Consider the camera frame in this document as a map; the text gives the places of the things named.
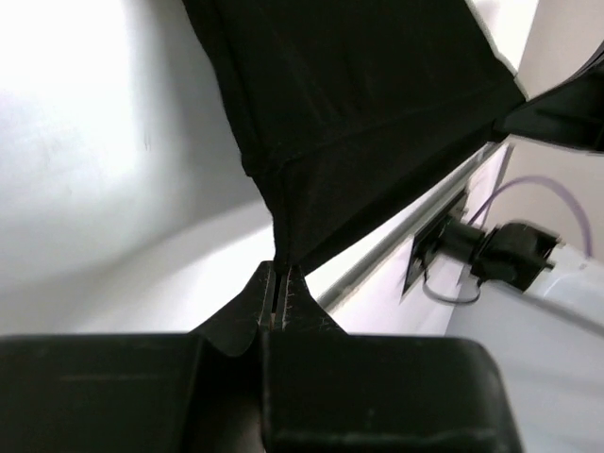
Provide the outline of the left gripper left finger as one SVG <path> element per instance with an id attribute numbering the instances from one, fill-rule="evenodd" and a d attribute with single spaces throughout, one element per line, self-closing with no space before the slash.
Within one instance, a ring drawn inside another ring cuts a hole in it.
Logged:
<path id="1" fill-rule="evenodd" d="M 257 336 L 268 262 L 186 333 L 1 340 L 5 452 L 261 452 Z"/>

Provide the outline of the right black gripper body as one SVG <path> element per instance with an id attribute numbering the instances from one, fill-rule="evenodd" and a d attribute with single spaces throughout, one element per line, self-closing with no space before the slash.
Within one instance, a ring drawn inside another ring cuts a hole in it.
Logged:
<path id="1" fill-rule="evenodd" d="M 495 130 L 536 142 L 603 152 L 603 62 L 593 60 L 560 85 L 495 123 Z"/>

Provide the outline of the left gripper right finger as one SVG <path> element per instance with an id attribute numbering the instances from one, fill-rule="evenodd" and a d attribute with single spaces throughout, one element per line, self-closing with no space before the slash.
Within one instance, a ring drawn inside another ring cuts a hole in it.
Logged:
<path id="1" fill-rule="evenodd" d="M 260 338 L 269 452 L 519 452 L 495 360 L 461 338 L 344 332 L 291 268 Z"/>

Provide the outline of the black skirt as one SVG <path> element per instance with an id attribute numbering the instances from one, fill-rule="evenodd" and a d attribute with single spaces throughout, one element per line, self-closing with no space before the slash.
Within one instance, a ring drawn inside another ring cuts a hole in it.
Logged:
<path id="1" fill-rule="evenodd" d="M 525 97 L 463 1 L 189 1 L 272 214 L 310 272 L 492 139 Z"/>

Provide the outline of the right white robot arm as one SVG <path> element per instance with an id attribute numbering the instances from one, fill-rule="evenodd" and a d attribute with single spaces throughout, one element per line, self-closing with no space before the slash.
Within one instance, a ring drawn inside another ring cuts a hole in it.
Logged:
<path id="1" fill-rule="evenodd" d="M 530 99 L 495 124 L 501 134 L 573 151 L 603 152 L 603 53 L 597 51 L 558 86 Z M 468 266 L 478 285 L 493 282 L 507 296 L 532 305 L 584 331 L 603 334 L 603 264 L 593 258 L 593 231 L 577 199 L 545 176 L 522 176 L 504 184 L 541 185 L 575 215 L 582 249 L 559 235 L 522 222 L 486 232 L 447 220 L 433 250 Z"/>

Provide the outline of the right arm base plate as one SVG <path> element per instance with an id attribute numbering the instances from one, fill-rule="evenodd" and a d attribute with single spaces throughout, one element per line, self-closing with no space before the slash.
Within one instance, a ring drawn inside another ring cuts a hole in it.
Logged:
<path id="1" fill-rule="evenodd" d="M 470 306 L 478 302 L 480 297 L 479 286 L 476 286 L 476 294 L 469 298 L 454 298 L 438 294 L 428 286 L 428 269 L 439 256 L 439 238 L 448 223 L 452 220 L 460 221 L 467 212 L 465 207 L 467 198 L 468 191 L 466 188 L 458 190 L 453 195 L 452 200 L 439 209 L 428 223 L 413 235 L 411 257 L 401 292 L 402 298 L 417 282 L 420 282 L 424 295 L 434 302 L 452 307 Z"/>

